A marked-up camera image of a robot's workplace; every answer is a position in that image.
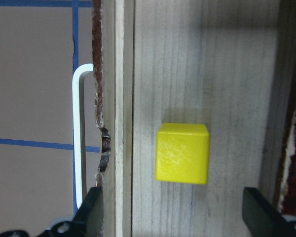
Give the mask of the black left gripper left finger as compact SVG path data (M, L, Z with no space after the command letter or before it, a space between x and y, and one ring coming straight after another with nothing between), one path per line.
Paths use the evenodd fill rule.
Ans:
M93 187L85 196L72 222L77 237L98 237L103 228L104 201L102 187Z

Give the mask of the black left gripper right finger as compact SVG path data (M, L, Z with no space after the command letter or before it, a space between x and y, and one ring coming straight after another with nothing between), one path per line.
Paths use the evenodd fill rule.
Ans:
M256 188L243 191L242 218L254 237L294 237L293 225Z

